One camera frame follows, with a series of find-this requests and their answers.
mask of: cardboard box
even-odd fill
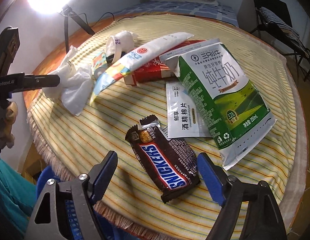
[[[181,44],[175,46],[170,49],[178,49],[190,44],[194,44],[200,41],[184,41]],[[138,70],[136,70],[133,74],[125,76],[124,82],[126,85],[137,86],[138,83],[150,82],[160,80],[162,78],[174,77],[173,71],[170,70],[164,63],[162,63],[159,57],[151,60],[145,65],[141,66]]]

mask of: striped tablecloth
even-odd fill
[[[194,34],[196,40],[220,38],[278,119],[266,137],[227,173],[248,183],[266,180],[280,203],[293,167],[297,134],[285,58],[260,40],[226,24],[153,15],[112,23],[84,42],[71,62],[77,66],[91,62],[105,48],[107,38],[121,30],[139,35],[136,46],[181,31]],[[161,192],[125,141],[127,130],[150,114],[167,123],[164,81],[130,87],[120,80],[101,93],[92,106],[86,105],[79,117],[72,116],[60,102],[46,99],[42,92],[28,109],[37,149],[64,179],[88,172],[109,150],[118,153],[116,172],[103,200],[95,207],[108,220],[145,239],[205,239],[220,211],[205,184],[163,204]],[[212,139],[188,138],[187,142],[196,153],[207,152],[215,164],[221,165]],[[247,203],[243,203],[232,239],[239,238],[246,209]]]

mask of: chocolate bar wrapper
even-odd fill
[[[199,183],[196,156],[183,138],[167,139],[158,118],[140,120],[142,129],[131,127],[126,133],[136,158],[163,192],[164,203],[187,192]]]

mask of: blue bedsheet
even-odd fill
[[[193,2],[148,2],[126,8],[114,14],[122,15],[152,12],[173,12],[195,15],[220,20],[238,27],[235,12],[231,7],[226,5],[208,5]]]

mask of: black chair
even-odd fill
[[[294,53],[283,54],[283,56],[294,56],[295,57],[297,82],[298,82],[299,68],[301,68],[300,63],[302,59],[305,58],[310,64],[310,50],[304,47],[305,51],[308,52],[308,55],[309,55],[309,57],[307,57],[303,49],[301,49],[299,46],[293,43],[292,40],[286,36],[286,34],[280,29],[278,25],[274,23],[267,23],[264,17],[262,16],[262,14],[260,13],[260,8],[265,7],[269,9],[270,11],[272,11],[274,14],[276,14],[287,25],[292,27],[290,13],[289,13],[286,3],[280,0],[254,0],[254,5],[255,5],[258,26],[250,33],[252,34],[255,31],[258,31],[259,38],[261,38],[261,31],[266,31],[270,35],[272,35],[274,38],[281,41],[282,43],[284,43],[285,45],[287,45],[289,48],[291,48],[294,51]],[[309,76],[310,76],[310,70],[305,75],[304,81]]]

